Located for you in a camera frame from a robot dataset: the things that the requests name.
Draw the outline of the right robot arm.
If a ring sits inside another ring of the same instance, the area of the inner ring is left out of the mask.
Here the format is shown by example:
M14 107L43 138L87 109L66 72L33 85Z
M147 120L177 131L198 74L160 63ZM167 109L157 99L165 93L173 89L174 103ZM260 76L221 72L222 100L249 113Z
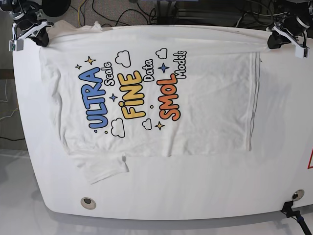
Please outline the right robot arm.
M13 20L12 39L9 41L9 51L23 50L24 40L29 38L36 45L46 47L49 37L46 29L53 23L39 19L42 6L29 0L2 0L0 10L7 12Z

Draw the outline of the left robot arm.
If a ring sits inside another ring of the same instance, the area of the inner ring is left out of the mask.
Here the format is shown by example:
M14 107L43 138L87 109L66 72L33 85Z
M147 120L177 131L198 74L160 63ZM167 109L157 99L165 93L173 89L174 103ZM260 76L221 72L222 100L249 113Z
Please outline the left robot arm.
M278 0L274 4L277 12L267 28L269 49L279 49L286 44L295 46L295 56L307 58L307 30L313 27L313 2L311 0Z

